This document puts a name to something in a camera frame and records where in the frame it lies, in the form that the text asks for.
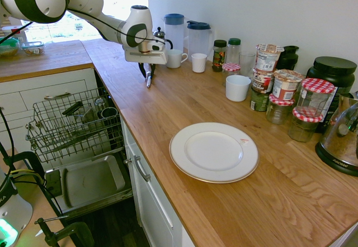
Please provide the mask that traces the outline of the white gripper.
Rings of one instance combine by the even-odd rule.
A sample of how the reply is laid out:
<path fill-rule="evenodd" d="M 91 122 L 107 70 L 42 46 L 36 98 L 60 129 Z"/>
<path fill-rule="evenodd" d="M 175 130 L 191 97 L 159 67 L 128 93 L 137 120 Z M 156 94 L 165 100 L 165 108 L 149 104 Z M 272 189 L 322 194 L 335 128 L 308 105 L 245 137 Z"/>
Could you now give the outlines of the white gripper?
<path fill-rule="evenodd" d="M 128 62 L 138 63 L 140 72 L 143 77 L 147 77 L 147 71 L 144 67 L 144 63 L 150 64 L 151 76 L 154 76 L 156 69 L 155 64 L 167 63 L 167 50 L 164 48 L 159 51 L 150 51 L 149 53 L 142 53 L 139 51 L 139 47 L 124 47 L 125 60 Z"/>

